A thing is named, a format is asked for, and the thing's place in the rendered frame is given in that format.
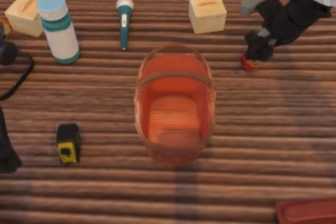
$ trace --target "orange plastic container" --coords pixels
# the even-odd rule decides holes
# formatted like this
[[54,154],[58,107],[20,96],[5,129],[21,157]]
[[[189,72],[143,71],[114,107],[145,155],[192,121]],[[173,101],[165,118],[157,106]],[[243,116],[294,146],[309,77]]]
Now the orange plastic container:
[[[162,52],[167,49],[185,53]],[[169,167],[202,153],[215,124],[215,91],[204,57],[185,45],[165,45],[142,62],[135,91],[135,126],[148,154]]]

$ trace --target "black device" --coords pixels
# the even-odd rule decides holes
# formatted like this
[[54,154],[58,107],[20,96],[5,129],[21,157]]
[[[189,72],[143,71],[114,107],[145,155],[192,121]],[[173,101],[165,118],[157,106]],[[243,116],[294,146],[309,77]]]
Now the black device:
[[0,106],[0,173],[15,173],[22,161],[10,144],[4,112]]
[[331,17],[331,7],[314,0],[290,0],[286,5],[280,0],[262,0],[254,8],[264,22],[262,31],[251,31],[245,36],[248,49],[241,63],[250,71],[256,70],[258,65],[249,62],[268,61],[275,47],[292,43],[320,18]]
[[30,54],[18,50],[14,43],[5,41],[4,26],[0,22],[0,65],[9,66],[15,62],[17,57],[27,58],[29,60],[29,66],[7,92],[0,94],[0,101],[6,100],[13,95],[34,69],[34,60]]

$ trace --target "wooden floor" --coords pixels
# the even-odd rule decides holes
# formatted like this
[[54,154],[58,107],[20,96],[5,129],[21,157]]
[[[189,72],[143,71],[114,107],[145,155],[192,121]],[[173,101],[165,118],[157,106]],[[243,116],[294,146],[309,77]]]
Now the wooden floor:
[[[261,18],[241,17],[240,1],[224,0],[224,32],[194,35],[188,0],[134,0],[121,52],[116,0],[67,0],[81,47],[72,66],[55,63],[44,36],[10,36],[36,67],[1,103],[24,166],[0,175],[0,223],[273,224],[277,200],[336,195],[336,18],[250,74],[239,56]],[[134,128],[138,67],[166,42],[199,50],[217,91],[209,147],[176,171],[147,156]],[[0,78],[4,90],[17,76]],[[80,127],[82,159],[62,167],[55,137],[67,122]]]

